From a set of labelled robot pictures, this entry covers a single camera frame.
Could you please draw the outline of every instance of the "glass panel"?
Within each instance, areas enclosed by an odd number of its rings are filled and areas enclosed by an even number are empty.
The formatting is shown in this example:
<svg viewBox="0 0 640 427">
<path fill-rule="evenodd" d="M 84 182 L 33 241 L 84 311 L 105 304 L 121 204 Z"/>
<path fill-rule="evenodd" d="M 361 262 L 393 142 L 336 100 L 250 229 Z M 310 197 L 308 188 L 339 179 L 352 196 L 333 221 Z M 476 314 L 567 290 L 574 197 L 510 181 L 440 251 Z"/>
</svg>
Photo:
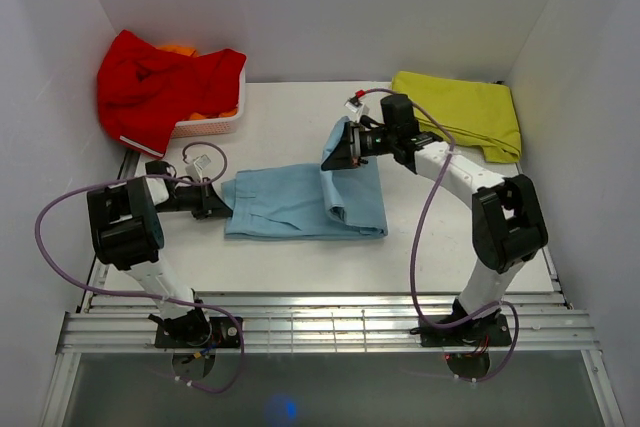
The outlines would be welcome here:
<svg viewBox="0 0 640 427">
<path fill-rule="evenodd" d="M 205 383 L 237 360 L 219 356 Z M 450 374 L 435 353 L 250 355 L 236 386 L 213 396 L 154 373 L 171 373 L 167 354 L 85 354 L 65 426 L 603 425 L 580 352 L 516 352 L 476 386 L 401 369 Z"/>
</svg>

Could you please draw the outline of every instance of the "red cloth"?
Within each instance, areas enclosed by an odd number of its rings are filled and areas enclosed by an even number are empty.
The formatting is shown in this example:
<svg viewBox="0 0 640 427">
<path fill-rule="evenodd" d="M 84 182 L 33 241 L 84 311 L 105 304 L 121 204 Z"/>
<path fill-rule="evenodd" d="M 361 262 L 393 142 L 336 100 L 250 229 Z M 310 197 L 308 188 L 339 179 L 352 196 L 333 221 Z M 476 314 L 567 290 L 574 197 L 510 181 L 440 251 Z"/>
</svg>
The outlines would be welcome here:
<svg viewBox="0 0 640 427">
<path fill-rule="evenodd" d="M 245 60 L 230 49 L 200 57 L 163 52 L 123 30 L 98 72 L 100 122 L 115 140 L 163 157 L 176 122 L 237 106 Z"/>
</svg>

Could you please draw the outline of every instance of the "light blue cloth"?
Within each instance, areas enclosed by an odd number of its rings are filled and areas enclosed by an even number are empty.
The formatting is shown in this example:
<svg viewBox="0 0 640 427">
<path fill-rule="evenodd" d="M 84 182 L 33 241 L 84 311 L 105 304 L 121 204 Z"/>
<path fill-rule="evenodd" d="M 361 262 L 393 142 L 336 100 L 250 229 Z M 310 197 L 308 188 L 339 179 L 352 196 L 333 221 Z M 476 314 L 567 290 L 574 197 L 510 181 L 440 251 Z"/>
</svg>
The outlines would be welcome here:
<svg viewBox="0 0 640 427">
<path fill-rule="evenodd" d="M 337 145 L 344 117 L 335 125 L 322 160 Z M 222 184 L 233 209 L 228 238 L 377 239 L 387 235 L 378 164 L 375 158 L 358 169 L 322 172 L 319 164 L 298 164 L 238 172 Z"/>
</svg>

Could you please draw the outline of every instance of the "folded fabric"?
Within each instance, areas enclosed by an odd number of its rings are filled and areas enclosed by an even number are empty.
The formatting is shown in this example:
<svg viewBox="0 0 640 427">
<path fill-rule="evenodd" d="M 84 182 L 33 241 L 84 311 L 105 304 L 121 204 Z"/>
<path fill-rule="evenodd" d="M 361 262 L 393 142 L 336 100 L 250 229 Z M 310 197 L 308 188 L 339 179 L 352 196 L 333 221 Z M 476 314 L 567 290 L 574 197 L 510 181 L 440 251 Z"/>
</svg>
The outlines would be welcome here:
<svg viewBox="0 0 640 427">
<path fill-rule="evenodd" d="M 322 160 L 337 145 L 343 125 L 334 127 Z M 222 184 L 233 209 L 229 238 L 377 239 L 387 235 L 376 159 L 358 169 L 322 172 L 319 164 L 298 164 L 238 172 Z"/>
<path fill-rule="evenodd" d="M 225 49 L 190 57 L 156 49 L 123 30 L 98 72 L 98 116 L 130 148 L 163 157 L 176 122 L 236 108 L 246 57 Z"/>
<path fill-rule="evenodd" d="M 520 128 L 506 85 L 398 72 L 391 88 L 427 109 L 459 145 L 482 148 L 488 162 L 520 159 Z M 422 113 L 416 111 L 416 118 L 422 130 L 442 134 Z"/>
</svg>

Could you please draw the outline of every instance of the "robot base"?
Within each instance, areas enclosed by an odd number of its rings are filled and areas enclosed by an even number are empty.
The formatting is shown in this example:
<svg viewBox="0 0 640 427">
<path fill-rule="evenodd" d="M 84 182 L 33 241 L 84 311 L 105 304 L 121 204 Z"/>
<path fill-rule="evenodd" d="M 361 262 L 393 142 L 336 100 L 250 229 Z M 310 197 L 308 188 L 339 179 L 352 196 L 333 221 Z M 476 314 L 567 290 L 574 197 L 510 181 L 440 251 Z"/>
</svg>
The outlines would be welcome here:
<svg viewBox="0 0 640 427">
<path fill-rule="evenodd" d="M 434 323 L 442 321 L 442 317 L 429 317 Z M 482 319 L 471 328 L 464 330 L 436 330 L 422 321 L 420 327 L 412 333 L 420 334 L 422 347 L 469 347 L 469 344 L 484 342 L 489 337 L 489 347 L 508 347 L 511 345 L 511 334 L 507 318 L 498 314 L 491 319 Z"/>
<path fill-rule="evenodd" d="M 242 317 L 237 317 L 237 321 L 242 325 Z M 172 339 L 164 329 L 158 326 L 156 339 L 153 345 L 158 349 L 204 349 L 213 341 L 216 349 L 237 349 L 240 347 L 240 335 L 238 329 L 227 317 L 209 317 L 211 324 L 211 339 L 203 345 L 190 345 L 187 342 Z"/>
</svg>

